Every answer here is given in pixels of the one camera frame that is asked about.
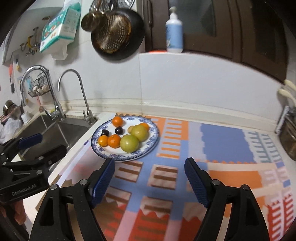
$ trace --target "blue bottle label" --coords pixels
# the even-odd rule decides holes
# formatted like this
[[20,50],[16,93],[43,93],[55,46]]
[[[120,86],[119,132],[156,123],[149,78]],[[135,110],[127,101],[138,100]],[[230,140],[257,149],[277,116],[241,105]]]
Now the blue bottle label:
[[165,26],[167,48],[183,49],[183,26],[167,24]]

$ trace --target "tissue package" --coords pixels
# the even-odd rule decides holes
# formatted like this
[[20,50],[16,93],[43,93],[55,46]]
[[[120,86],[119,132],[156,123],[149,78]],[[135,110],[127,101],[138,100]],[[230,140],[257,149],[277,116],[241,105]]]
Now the tissue package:
[[65,6],[42,32],[40,52],[51,54],[54,59],[67,57],[67,45],[72,43],[81,15],[80,3]]

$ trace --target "colorful patterned mat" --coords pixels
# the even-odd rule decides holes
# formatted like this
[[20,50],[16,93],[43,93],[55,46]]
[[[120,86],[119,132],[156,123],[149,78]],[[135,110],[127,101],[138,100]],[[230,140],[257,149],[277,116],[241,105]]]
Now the colorful patterned mat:
[[[269,230],[280,240],[294,219],[290,180],[281,156],[267,134],[168,118],[148,117],[161,139],[148,155],[116,163],[116,171],[95,216],[108,241],[191,241],[206,209],[197,202],[184,173],[193,157],[212,179],[225,185],[251,187]],[[69,186],[88,178],[103,159],[86,142],[60,173]],[[217,240],[224,240],[231,205],[227,204]],[[71,223],[83,240],[73,207]]]

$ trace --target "metal screw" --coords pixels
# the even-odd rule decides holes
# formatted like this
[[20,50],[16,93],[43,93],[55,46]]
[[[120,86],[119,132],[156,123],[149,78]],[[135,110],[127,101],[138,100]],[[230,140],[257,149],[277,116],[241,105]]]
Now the metal screw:
[[212,183],[213,183],[215,186],[219,186],[221,182],[220,182],[219,180],[217,180],[217,179],[214,179],[214,180],[212,181]]
[[51,189],[51,190],[55,190],[55,189],[57,189],[57,184],[52,184],[52,185],[50,186],[50,189]]
[[242,185],[242,188],[246,191],[250,190],[250,187],[246,184]]
[[87,180],[82,179],[82,180],[80,180],[79,184],[83,186],[83,185],[87,184]]

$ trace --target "sink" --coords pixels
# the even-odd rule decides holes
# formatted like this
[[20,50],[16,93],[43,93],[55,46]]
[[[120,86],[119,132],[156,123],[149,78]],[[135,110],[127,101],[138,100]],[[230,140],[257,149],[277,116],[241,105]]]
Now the sink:
[[[46,115],[41,115],[23,130],[18,137],[25,138],[41,133],[43,135],[42,142],[26,150],[21,150],[19,154],[24,161],[33,160],[61,144],[65,145],[67,151],[69,151],[90,127],[86,121],[81,119],[65,118],[62,121],[52,121]],[[59,162],[50,167],[49,175]]]

